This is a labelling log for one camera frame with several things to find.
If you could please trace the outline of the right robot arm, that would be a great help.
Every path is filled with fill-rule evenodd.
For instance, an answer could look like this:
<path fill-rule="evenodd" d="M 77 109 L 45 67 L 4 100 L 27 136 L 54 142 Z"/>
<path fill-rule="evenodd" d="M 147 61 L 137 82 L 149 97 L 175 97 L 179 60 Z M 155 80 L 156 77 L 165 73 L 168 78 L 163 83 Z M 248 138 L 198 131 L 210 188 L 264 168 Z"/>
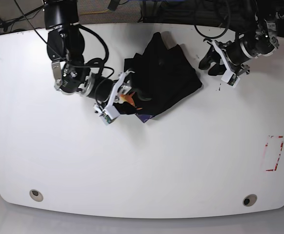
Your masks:
<path fill-rule="evenodd" d="M 104 77 L 109 49 L 101 36 L 79 23 L 77 1 L 45 0 L 43 10 L 48 30 L 47 53 L 52 62 L 56 90 L 65 95 L 80 94 L 93 99 L 95 112 L 109 120 L 119 115 L 153 114 L 146 83 L 139 83 L 142 55 L 126 59 L 125 70 L 116 80 Z M 103 46 L 102 58 L 84 60 L 82 31 L 90 33 Z"/>

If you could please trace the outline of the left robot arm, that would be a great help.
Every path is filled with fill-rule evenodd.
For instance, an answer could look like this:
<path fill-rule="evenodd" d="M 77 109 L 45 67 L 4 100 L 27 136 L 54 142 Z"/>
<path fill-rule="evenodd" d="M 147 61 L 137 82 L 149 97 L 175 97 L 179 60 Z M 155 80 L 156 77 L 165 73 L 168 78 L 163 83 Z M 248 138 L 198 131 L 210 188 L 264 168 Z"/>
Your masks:
<path fill-rule="evenodd" d="M 279 48 L 277 20 L 284 16 L 284 0 L 240 0 L 238 10 L 248 26 L 233 28 L 235 40 L 223 43 L 218 39 L 231 28 L 233 17 L 229 1 L 225 1 L 225 5 L 227 16 L 221 19 L 225 29 L 215 37 L 204 36 L 210 48 L 200 61 L 199 69 L 210 76 L 224 75 L 228 70 L 236 76 L 248 74 L 247 61 L 270 56 Z"/>

